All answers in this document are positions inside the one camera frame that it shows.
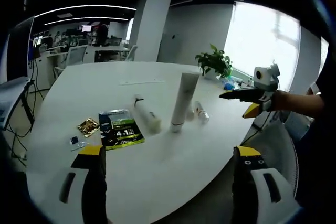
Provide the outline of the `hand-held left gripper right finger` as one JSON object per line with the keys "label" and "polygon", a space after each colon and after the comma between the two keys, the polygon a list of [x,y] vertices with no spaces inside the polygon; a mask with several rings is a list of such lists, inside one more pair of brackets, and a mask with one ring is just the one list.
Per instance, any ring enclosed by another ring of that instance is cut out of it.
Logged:
{"label": "hand-held left gripper right finger", "polygon": [[299,223],[302,208],[288,181],[259,151],[236,146],[232,223]]}

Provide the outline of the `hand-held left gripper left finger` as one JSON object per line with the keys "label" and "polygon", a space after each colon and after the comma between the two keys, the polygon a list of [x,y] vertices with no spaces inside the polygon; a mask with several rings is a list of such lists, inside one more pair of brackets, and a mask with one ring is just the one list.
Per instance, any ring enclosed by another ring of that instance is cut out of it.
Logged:
{"label": "hand-held left gripper left finger", "polygon": [[80,192],[81,214],[84,223],[108,223],[106,214],[106,148],[102,145],[88,145],[81,149],[72,162],[61,186],[59,200],[67,204],[70,190],[79,172],[86,172],[83,185],[76,186]]}

